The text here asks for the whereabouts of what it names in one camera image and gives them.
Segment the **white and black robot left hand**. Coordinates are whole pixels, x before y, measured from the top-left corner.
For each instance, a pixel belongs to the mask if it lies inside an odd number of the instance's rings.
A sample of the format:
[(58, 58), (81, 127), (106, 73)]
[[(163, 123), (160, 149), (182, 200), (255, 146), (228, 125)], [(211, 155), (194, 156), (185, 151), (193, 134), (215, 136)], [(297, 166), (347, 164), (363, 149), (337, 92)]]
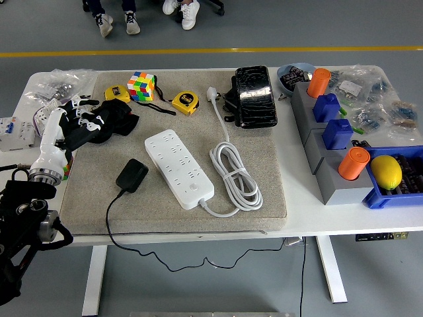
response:
[(51, 178), (57, 183), (62, 180), (72, 152), (98, 136), (110, 117), (107, 109), (92, 112), (84, 109), (86, 105), (97, 104), (97, 100), (74, 98), (50, 112), (40, 156), (32, 164), (29, 178)]

